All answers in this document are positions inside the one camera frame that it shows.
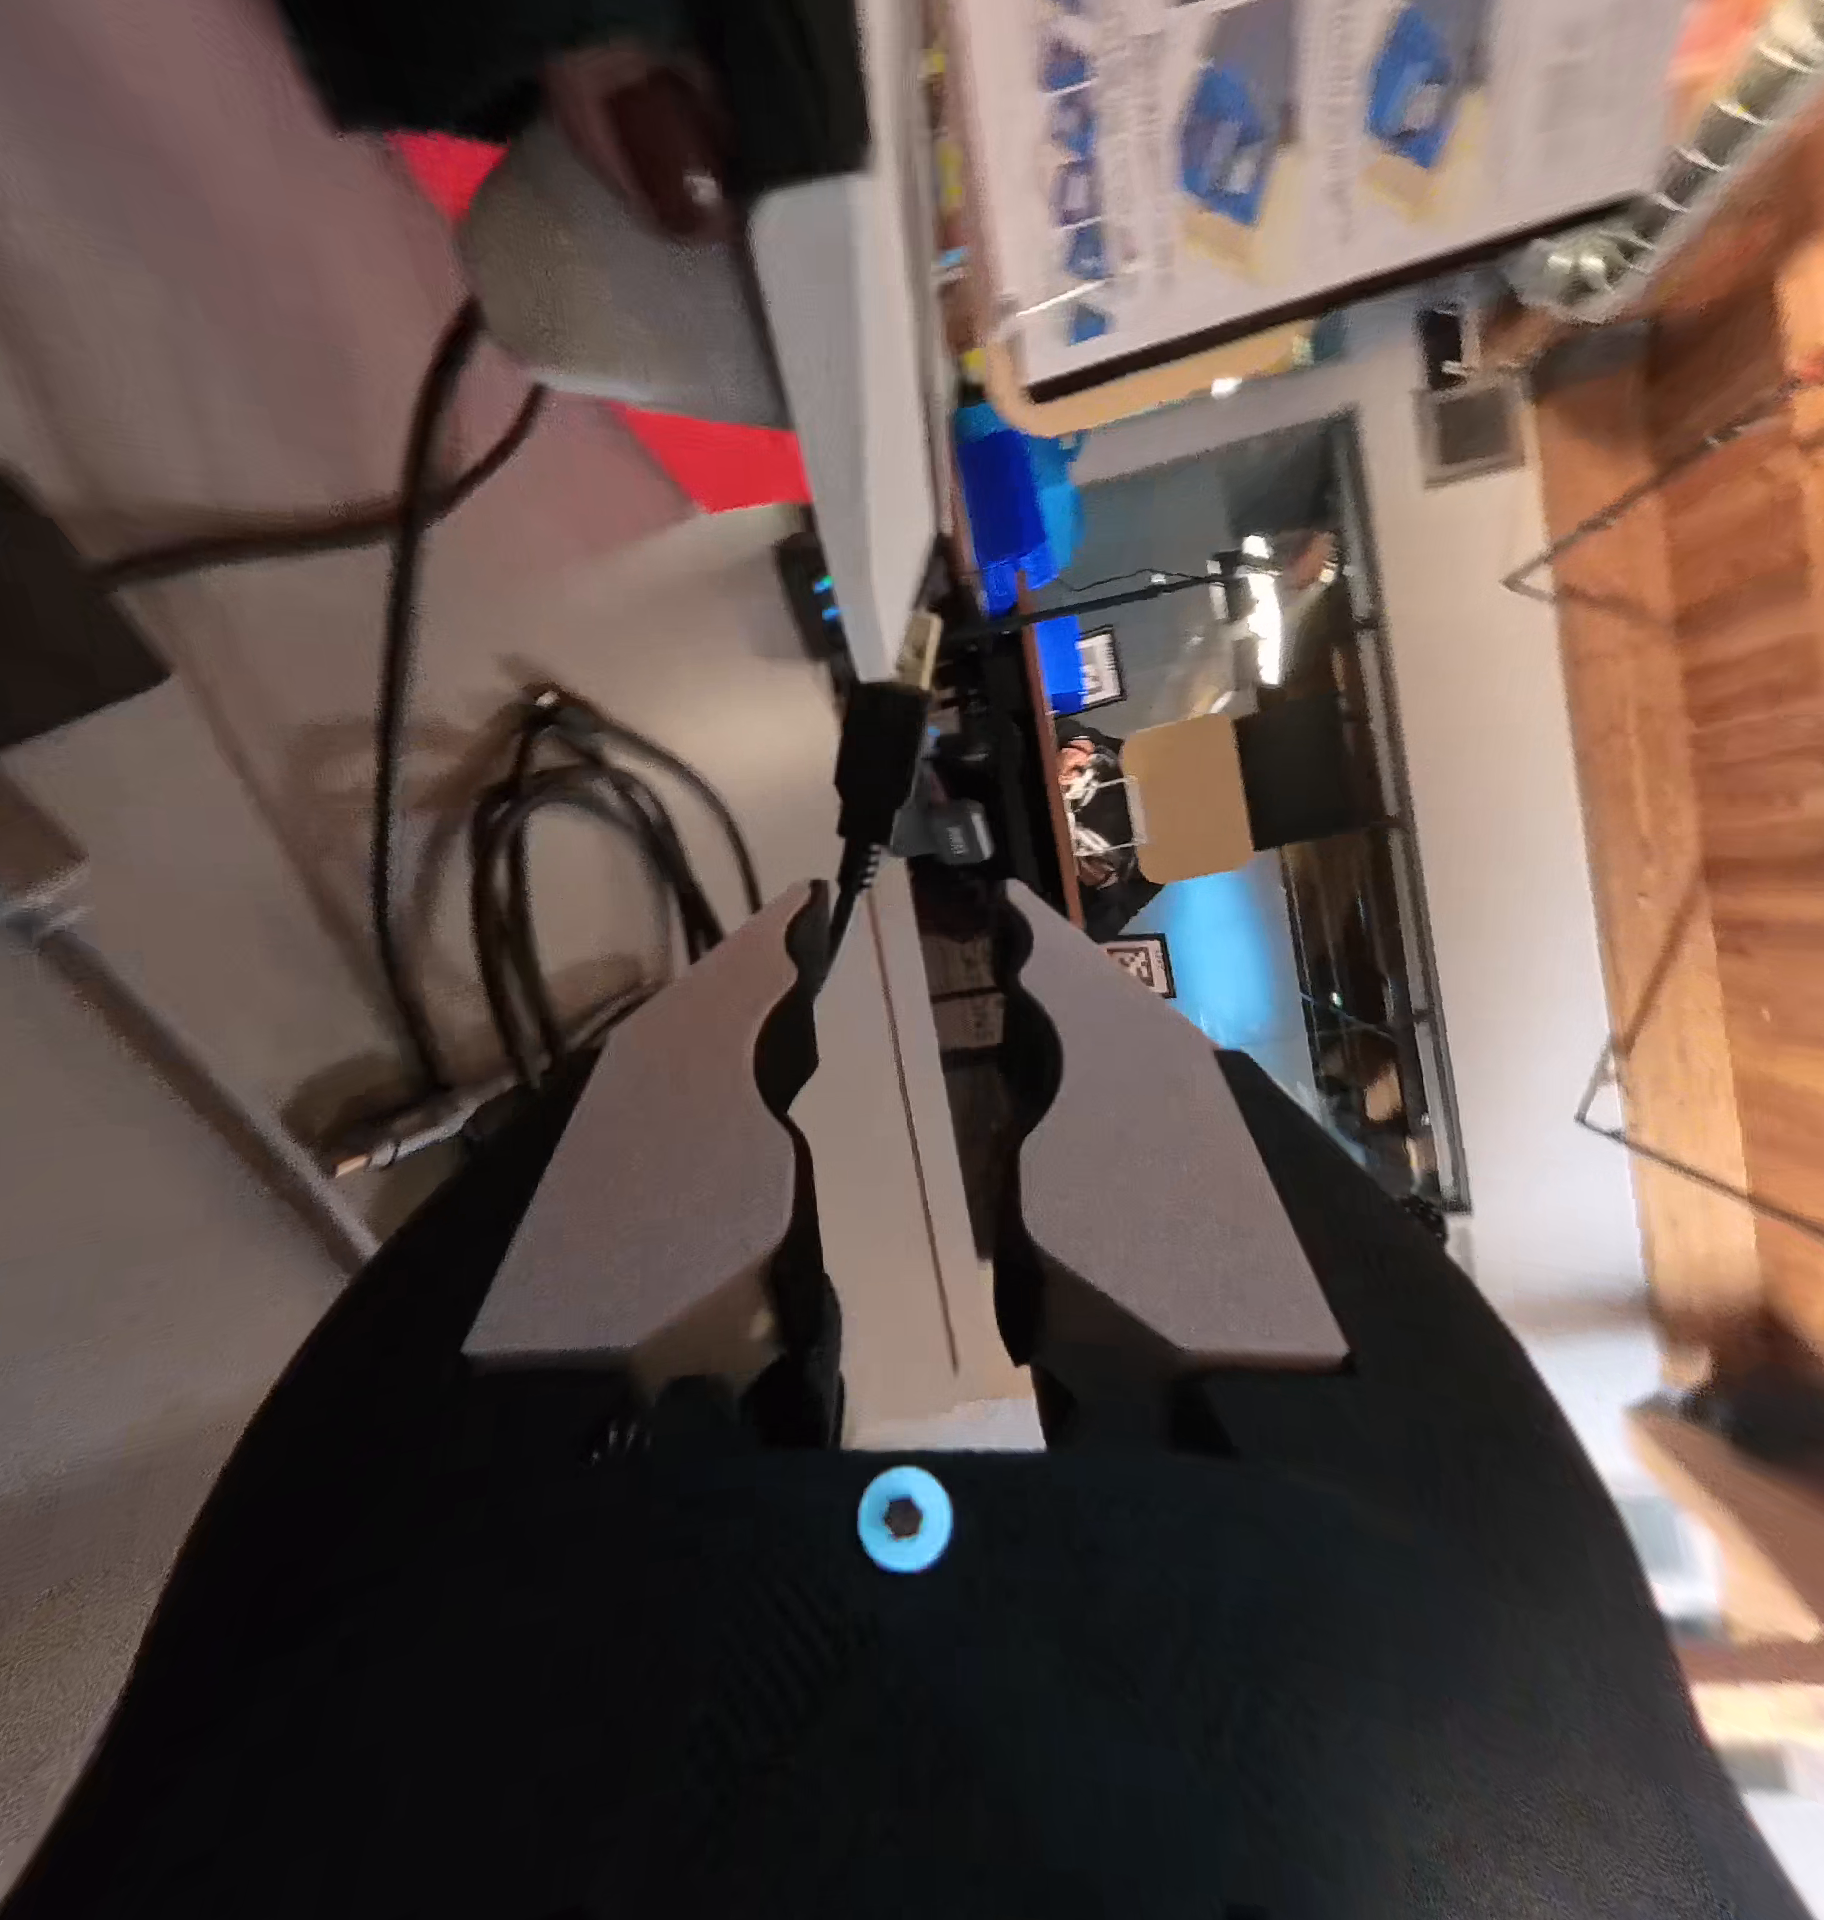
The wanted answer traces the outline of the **cardboard box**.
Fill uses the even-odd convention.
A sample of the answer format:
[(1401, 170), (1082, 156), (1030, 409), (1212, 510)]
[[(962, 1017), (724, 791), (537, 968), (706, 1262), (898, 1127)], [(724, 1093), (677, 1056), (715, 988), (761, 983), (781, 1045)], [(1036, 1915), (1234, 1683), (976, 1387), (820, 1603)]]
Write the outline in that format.
[(1254, 861), (1237, 725), (1203, 711), (1125, 739), (1121, 771), (1145, 881), (1179, 884)]

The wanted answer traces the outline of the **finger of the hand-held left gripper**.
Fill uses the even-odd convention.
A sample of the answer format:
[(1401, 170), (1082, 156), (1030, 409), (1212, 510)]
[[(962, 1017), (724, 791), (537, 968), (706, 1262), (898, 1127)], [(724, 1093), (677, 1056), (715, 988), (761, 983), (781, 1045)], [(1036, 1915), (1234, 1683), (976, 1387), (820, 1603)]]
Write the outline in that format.
[(850, 637), (905, 637), (944, 531), (935, 273), (907, 170), (787, 187), (749, 216), (751, 282)]

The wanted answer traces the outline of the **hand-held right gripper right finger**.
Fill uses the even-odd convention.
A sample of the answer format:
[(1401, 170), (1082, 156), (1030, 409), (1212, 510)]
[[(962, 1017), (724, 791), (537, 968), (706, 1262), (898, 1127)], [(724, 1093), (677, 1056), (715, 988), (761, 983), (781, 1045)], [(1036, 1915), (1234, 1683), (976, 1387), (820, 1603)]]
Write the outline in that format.
[(1044, 1398), (1339, 1377), (1353, 1343), (1212, 1043), (1030, 884), (996, 905), (996, 1324)]

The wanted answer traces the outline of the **wall poster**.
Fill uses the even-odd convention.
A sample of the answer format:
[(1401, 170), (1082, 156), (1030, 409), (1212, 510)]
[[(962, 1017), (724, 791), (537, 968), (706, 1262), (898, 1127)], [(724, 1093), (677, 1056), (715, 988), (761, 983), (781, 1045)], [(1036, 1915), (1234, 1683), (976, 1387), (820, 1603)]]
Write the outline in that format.
[(1613, 211), (1656, 171), (1684, 14), (951, 5), (984, 355), (1061, 405)]

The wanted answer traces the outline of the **wall vent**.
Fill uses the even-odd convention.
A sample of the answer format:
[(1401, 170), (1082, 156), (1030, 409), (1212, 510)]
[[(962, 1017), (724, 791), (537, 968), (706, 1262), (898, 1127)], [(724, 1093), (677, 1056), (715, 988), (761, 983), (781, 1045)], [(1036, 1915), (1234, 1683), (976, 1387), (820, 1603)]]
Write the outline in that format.
[(1506, 375), (1415, 393), (1425, 491), (1526, 470), (1526, 396)]

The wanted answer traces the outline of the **person's left hand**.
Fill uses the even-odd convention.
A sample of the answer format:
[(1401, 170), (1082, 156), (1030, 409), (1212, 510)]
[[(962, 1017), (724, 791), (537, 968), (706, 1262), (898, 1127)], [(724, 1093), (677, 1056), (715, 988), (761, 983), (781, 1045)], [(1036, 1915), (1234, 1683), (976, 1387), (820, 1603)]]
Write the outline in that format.
[(728, 116), (687, 57), (624, 37), (550, 57), (539, 101), (561, 144), (642, 222), (728, 239)]

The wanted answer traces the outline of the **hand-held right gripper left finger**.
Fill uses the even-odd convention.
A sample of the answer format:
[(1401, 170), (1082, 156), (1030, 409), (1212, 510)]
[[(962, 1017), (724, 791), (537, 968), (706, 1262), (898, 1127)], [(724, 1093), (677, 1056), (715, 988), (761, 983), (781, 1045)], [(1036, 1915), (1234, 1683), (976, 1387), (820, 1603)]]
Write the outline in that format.
[(636, 1387), (779, 1364), (836, 1401), (843, 1317), (793, 1100), (820, 1069), (827, 881), (797, 881), (611, 1028), (463, 1360)]

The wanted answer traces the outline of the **black flat device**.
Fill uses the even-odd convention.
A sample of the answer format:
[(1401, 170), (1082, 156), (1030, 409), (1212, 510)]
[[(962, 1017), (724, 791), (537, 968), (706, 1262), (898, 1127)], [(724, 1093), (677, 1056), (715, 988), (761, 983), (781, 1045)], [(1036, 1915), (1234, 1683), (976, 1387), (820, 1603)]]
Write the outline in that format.
[(0, 755), (171, 674), (64, 529), (0, 470)]

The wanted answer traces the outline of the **red sheet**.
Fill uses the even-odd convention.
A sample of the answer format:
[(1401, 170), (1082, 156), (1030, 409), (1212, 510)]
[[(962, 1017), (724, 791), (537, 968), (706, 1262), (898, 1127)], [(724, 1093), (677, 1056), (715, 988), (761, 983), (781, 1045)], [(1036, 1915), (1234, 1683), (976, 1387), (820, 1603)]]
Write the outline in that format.
[[(502, 144), (445, 129), (435, 135), (388, 129), (386, 144), (405, 164), (417, 194), (454, 227), (508, 156)], [(793, 428), (700, 420), (617, 402), (610, 405), (610, 415), (632, 433), (632, 442), (672, 477), (672, 484), (700, 514), (811, 508), (811, 479)]]

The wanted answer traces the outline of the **black usb hub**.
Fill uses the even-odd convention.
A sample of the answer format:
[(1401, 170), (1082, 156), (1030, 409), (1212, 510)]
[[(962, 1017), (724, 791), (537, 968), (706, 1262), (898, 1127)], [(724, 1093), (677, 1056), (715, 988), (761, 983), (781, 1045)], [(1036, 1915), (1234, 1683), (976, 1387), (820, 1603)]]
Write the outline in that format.
[(803, 652), (815, 664), (850, 656), (843, 611), (827, 575), (822, 542), (811, 529), (797, 529), (779, 541), (774, 566), (781, 577), (781, 599), (797, 630)]

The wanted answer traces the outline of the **wooden cabinet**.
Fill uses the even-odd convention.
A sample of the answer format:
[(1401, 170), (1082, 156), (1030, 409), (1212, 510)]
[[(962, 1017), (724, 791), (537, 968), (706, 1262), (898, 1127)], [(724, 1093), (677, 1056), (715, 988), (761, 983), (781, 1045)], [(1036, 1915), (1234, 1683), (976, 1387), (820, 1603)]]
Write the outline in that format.
[(1640, 320), (1533, 368), (1609, 1037), (1680, 1378), (1824, 1378), (1824, 101)]

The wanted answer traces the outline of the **blue plastic bin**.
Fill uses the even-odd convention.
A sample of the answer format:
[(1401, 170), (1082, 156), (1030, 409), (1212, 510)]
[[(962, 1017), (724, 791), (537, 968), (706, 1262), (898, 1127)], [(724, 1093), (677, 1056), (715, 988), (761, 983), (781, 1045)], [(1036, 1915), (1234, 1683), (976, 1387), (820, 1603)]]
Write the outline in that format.
[(1036, 437), (989, 402), (951, 418), (971, 561), (989, 611), (1015, 611), (1025, 590), (1070, 575), (1087, 542), (1087, 502), (1074, 463), (1087, 433)]

